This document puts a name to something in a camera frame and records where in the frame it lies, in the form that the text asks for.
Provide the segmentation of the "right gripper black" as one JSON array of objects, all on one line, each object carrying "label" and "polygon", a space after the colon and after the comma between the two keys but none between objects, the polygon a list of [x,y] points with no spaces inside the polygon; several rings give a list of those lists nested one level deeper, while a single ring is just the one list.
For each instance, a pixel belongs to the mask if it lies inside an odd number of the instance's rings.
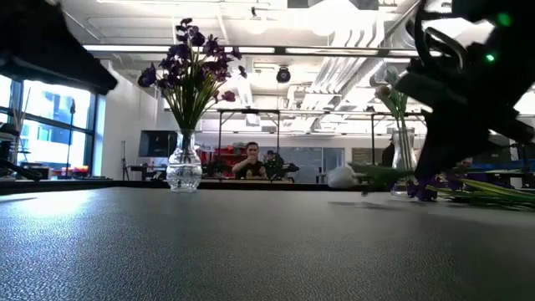
[{"label": "right gripper black", "polygon": [[[466,64],[445,55],[412,59],[395,88],[433,109],[424,113],[427,134],[415,177],[432,178],[484,151],[488,130],[518,142],[532,141],[534,127],[518,119],[514,106],[533,84],[534,67],[523,61],[477,57]],[[444,115],[449,113],[461,117],[448,126]]]}]

